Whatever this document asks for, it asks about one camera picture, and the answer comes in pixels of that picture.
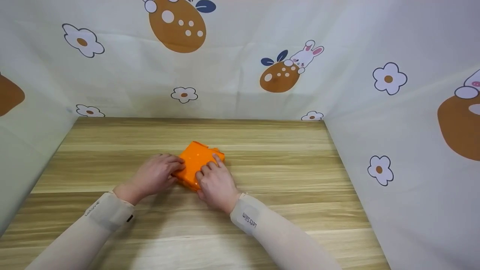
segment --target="blue leaf print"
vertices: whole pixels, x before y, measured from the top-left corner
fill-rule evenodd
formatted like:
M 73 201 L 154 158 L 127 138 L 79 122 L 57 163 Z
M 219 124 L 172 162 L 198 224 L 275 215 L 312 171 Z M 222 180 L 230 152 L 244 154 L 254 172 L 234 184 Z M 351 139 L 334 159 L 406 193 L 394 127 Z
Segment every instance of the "blue leaf print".
M 271 66 L 271 65 L 273 65 L 273 64 L 275 63 L 272 59 L 267 58 L 267 57 L 262 58 L 262 60 L 261 60 L 260 62 L 262 62 L 262 64 L 263 64 L 264 66 Z
M 282 51 L 281 53 L 278 54 L 278 56 L 276 57 L 276 61 L 277 62 L 281 62 L 282 60 L 285 59 L 285 57 L 287 57 L 287 54 L 288 54 L 288 50 L 284 50 Z
M 203 13 L 209 13 L 216 9 L 215 4 L 210 0 L 200 0 L 195 5 L 195 8 Z

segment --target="white flower print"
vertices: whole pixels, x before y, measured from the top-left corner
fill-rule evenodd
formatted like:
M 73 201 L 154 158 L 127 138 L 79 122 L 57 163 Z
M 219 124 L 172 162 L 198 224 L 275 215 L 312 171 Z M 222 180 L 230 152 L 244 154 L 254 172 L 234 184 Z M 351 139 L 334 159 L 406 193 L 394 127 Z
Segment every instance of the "white flower print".
M 95 54 L 105 52 L 105 48 L 97 41 L 94 32 L 86 28 L 77 29 L 70 24 L 63 24 L 62 27 L 65 31 L 63 36 L 68 44 L 78 49 L 84 56 L 92 58 Z
M 88 117 L 105 117 L 105 114 L 102 113 L 97 107 L 85 106 L 82 104 L 77 104 L 77 113 Z
M 190 100 L 196 100 L 198 98 L 198 95 L 195 92 L 195 88 L 192 87 L 177 87 L 173 89 L 171 97 L 178 99 L 181 103 L 187 103 Z
M 393 172 L 390 169 L 390 159 L 387 156 L 373 156 L 370 158 L 370 167 L 368 174 L 376 178 L 382 186 L 387 186 L 388 182 L 393 181 Z
M 311 110 L 306 115 L 302 116 L 301 119 L 304 121 L 319 121 L 323 118 L 323 116 L 323 113 Z
M 389 95 L 396 94 L 400 87 L 407 83 L 407 75 L 399 71 L 397 64 L 389 62 L 383 68 L 373 71 L 375 88 L 378 91 L 387 91 Z

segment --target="left hand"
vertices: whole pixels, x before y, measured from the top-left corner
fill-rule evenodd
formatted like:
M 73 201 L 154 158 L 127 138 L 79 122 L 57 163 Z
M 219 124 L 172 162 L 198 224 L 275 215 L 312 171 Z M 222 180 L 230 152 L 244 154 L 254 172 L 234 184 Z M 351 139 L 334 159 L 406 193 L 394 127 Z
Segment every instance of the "left hand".
M 171 174 L 183 170 L 184 161 L 170 154 L 158 154 L 148 159 L 127 182 L 113 189 L 115 195 L 133 205 L 143 198 L 169 188 L 177 181 Z

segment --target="beige arm sleeve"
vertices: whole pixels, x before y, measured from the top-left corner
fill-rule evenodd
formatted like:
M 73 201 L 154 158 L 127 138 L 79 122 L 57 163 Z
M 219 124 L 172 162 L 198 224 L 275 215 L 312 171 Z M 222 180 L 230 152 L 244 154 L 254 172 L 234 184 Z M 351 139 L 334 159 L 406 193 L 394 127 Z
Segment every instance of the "beige arm sleeve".
M 133 205 L 105 193 L 26 269 L 84 270 L 108 237 L 132 217 Z
M 340 270 L 313 238 L 250 195 L 242 194 L 230 219 L 255 237 L 283 270 Z

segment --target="right hand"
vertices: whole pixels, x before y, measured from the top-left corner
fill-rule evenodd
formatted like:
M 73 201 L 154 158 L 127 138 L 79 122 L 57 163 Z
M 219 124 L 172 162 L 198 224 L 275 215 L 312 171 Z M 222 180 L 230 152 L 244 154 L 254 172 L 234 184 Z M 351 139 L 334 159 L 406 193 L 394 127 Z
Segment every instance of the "right hand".
M 216 154 L 213 154 L 213 157 L 216 164 L 209 162 L 195 174 L 201 187 L 197 194 L 208 206 L 230 214 L 235 208 L 241 192 L 237 189 L 232 175 L 220 157 Z

